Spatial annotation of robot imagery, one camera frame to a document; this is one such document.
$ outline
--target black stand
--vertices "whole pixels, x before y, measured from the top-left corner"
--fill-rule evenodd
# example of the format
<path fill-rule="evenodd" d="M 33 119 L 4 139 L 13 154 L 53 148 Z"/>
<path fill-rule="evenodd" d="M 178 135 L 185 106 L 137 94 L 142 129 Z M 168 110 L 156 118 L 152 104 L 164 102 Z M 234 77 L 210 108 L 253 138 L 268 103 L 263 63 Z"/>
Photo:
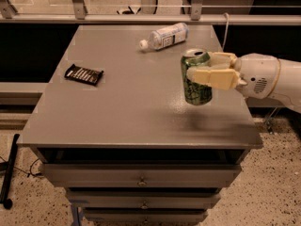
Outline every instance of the black stand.
<path fill-rule="evenodd" d="M 16 143 L 18 138 L 19 138 L 19 134 L 15 134 L 15 136 L 13 137 L 8 162 L 4 162 L 0 164 L 0 170 L 6 172 L 2 184 L 1 194 L 0 194 L 0 203 L 3 204 L 4 208 L 6 209 L 10 209 L 12 207 L 12 200 L 8 199 L 8 192 L 9 192 L 13 167 L 15 164 L 17 151 L 18 151 L 18 146 Z"/>

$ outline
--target bottle cap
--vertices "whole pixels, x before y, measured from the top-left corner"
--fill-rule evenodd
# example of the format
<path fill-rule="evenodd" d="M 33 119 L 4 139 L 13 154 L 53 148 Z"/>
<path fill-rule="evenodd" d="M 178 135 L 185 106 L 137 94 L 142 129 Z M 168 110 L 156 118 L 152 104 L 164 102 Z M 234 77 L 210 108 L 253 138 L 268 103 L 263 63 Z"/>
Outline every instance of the bottle cap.
<path fill-rule="evenodd" d="M 142 40 L 142 41 L 140 42 L 140 48 L 141 48 L 142 50 L 145 50 L 145 49 L 149 48 L 148 41 L 147 41 L 147 40 Z"/>

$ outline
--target drawer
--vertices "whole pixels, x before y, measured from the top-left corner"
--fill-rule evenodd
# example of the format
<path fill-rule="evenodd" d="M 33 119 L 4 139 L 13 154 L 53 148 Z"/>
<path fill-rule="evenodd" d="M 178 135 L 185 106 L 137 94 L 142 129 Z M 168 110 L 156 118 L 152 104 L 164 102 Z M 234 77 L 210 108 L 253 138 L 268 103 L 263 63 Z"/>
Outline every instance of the drawer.
<path fill-rule="evenodd" d="M 218 193 L 200 193 L 190 188 L 185 191 L 168 188 L 165 191 L 67 191 L 66 197 L 77 207 L 135 209 L 209 209 L 220 200 Z"/>
<path fill-rule="evenodd" d="M 207 217 L 203 210 L 107 210 L 84 208 L 87 220 L 100 222 L 193 222 L 199 223 Z"/>
<path fill-rule="evenodd" d="M 67 165 L 44 164 L 42 173 L 63 187 L 225 187 L 239 165 Z"/>

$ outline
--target white cable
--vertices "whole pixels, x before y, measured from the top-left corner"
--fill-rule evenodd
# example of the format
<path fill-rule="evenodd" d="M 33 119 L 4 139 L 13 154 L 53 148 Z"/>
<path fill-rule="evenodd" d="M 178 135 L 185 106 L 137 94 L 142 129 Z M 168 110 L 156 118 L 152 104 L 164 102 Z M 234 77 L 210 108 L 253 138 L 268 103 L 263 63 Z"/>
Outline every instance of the white cable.
<path fill-rule="evenodd" d="M 226 29 L 225 29 L 225 35 L 224 35 L 224 42 L 223 42 L 223 51 L 225 48 L 225 44 L 226 44 L 226 40 L 227 40 L 227 35 L 228 35 L 228 28 L 229 28 L 229 14 L 227 12 L 224 13 L 225 17 L 226 17 Z"/>

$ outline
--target gray tabletop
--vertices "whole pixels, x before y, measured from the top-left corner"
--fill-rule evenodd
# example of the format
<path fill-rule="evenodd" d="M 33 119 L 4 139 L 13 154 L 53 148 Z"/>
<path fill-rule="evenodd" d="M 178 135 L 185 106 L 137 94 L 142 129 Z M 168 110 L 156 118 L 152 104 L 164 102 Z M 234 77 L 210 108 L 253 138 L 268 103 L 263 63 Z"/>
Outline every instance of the gray tabletop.
<path fill-rule="evenodd" d="M 206 105 L 184 100 L 180 60 L 188 48 L 221 51 L 211 26 L 190 25 L 184 43 L 143 53 L 160 25 L 82 25 L 26 124 L 31 147 L 259 148 L 243 96 L 214 90 Z M 71 64 L 104 70 L 96 87 L 64 78 Z"/>

